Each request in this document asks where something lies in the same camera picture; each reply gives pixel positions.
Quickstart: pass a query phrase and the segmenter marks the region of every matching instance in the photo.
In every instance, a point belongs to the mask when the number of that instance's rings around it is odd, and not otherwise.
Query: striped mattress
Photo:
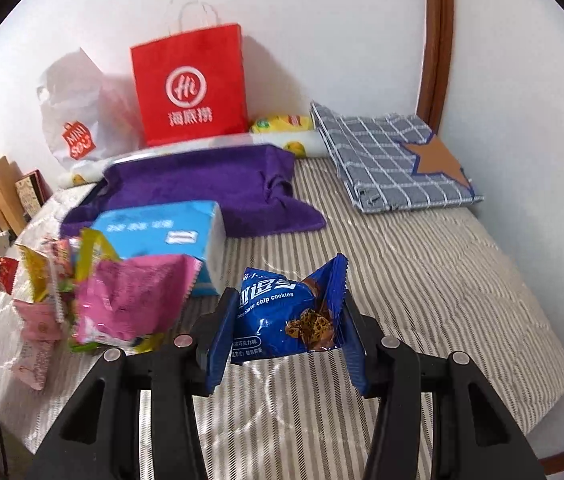
[[[90,187],[56,193],[25,230],[36,247]],[[296,197],[321,211],[325,229],[230,239],[227,286],[245,267],[300,280],[337,252],[349,259],[348,287],[363,314],[418,352],[467,352],[520,428],[529,432],[564,393],[564,350],[513,263],[466,208],[363,215],[329,159],[299,161]],[[25,276],[15,296],[28,300]],[[190,300],[174,332],[186,332],[214,298]],[[97,356],[58,348],[44,391],[10,376],[19,321],[0,294],[0,417],[34,452]],[[418,478],[430,477],[432,401],[422,399]],[[211,479],[361,479],[378,402],[350,384],[340,350],[227,365],[208,399],[194,400]],[[150,392],[140,402],[142,478],[153,478]]]

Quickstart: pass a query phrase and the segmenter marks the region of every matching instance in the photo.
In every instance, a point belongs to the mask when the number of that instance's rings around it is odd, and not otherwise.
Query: blue gripper pad
[[[222,382],[226,360],[233,344],[233,324],[240,304],[240,293],[234,288],[227,288],[220,298],[214,314],[222,314],[216,335],[209,345],[206,357],[206,389],[209,395]]]
[[[364,397],[370,389],[369,380],[366,377],[366,351],[362,345],[356,324],[353,322],[354,317],[359,324],[364,323],[357,306],[352,301],[350,292],[347,291],[340,321],[343,339],[342,351],[344,352],[344,360],[347,363],[351,383]]]

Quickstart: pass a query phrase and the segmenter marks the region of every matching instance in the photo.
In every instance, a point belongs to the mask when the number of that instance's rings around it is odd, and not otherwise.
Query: haidilao logo
[[[166,79],[166,95],[180,108],[193,108],[206,95],[206,79],[197,68],[181,66]]]

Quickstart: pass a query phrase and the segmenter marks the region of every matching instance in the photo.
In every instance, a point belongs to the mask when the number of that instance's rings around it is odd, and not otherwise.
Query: candy wrapper
[[[42,390],[53,346],[52,341],[25,341],[17,361],[11,367],[13,375],[34,390]]]
[[[22,263],[28,272],[28,283],[33,303],[49,303],[53,306],[56,321],[62,324],[69,307],[62,301],[59,290],[59,273],[54,261],[26,246],[18,246]]]
[[[301,282],[248,268],[233,328],[231,362],[337,348],[347,259],[338,254]]]
[[[11,294],[15,273],[18,270],[18,261],[6,256],[0,256],[0,292]]]
[[[186,254],[118,261],[102,233],[84,229],[76,278],[86,277],[78,284],[76,341],[140,345],[141,351],[171,328],[200,268]]]
[[[13,300],[13,306],[24,321],[24,328],[20,333],[23,340],[58,341],[63,338],[53,304]]]
[[[73,276],[73,265],[71,263],[71,244],[68,238],[56,240],[45,238],[42,242],[41,251],[57,267],[58,274],[62,277]]]

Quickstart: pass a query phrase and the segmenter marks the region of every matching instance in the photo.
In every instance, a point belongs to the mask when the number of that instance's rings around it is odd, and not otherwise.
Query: blue tissue box
[[[117,209],[91,226],[102,231],[120,258],[149,254],[188,254],[202,261],[192,296],[222,292],[224,222],[216,202],[195,200]]]

